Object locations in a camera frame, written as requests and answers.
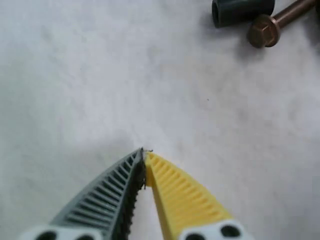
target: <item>table surface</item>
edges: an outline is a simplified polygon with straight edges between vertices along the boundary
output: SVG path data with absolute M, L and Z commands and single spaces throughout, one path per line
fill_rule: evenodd
M 276 1 L 275 12 L 291 0 Z M 209 0 L 0 2 L 0 239 L 47 223 L 138 147 L 258 240 L 320 234 L 320 24 L 255 49 Z M 131 240 L 161 240 L 150 189 Z

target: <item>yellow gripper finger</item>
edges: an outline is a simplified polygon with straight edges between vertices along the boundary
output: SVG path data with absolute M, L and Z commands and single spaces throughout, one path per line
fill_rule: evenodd
M 186 228 L 233 218 L 204 186 L 171 162 L 147 152 L 145 165 L 165 240 L 177 240 Z

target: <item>bolt head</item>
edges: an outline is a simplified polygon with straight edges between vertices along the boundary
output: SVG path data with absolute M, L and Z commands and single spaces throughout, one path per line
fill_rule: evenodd
M 277 21 L 268 15 L 260 15 L 255 19 L 248 31 L 247 38 L 256 48 L 272 47 L 280 37 Z

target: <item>mounting hole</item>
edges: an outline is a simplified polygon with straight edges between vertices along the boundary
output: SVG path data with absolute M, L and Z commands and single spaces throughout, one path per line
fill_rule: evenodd
M 204 236 L 199 233 L 190 233 L 185 240 L 206 240 Z
M 232 225 L 223 226 L 221 233 L 225 238 L 237 238 L 241 235 L 239 229 Z
M 41 233 L 35 240 L 55 240 L 57 233 L 55 231 L 45 231 Z
M 85 234 L 85 235 L 81 235 L 76 240 L 95 240 L 95 238 L 91 235 Z
M 219 25 L 219 10 L 218 6 L 215 2 L 212 2 L 212 17 L 213 17 L 213 22 L 217 26 Z

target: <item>rubber cap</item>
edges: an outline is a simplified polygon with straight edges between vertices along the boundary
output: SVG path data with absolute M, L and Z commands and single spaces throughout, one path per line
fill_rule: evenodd
M 215 27 L 221 28 L 271 15 L 274 8 L 275 0 L 213 0 L 212 17 Z
M 320 0 L 316 2 L 315 9 L 316 13 L 318 14 L 318 18 L 320 19 Z

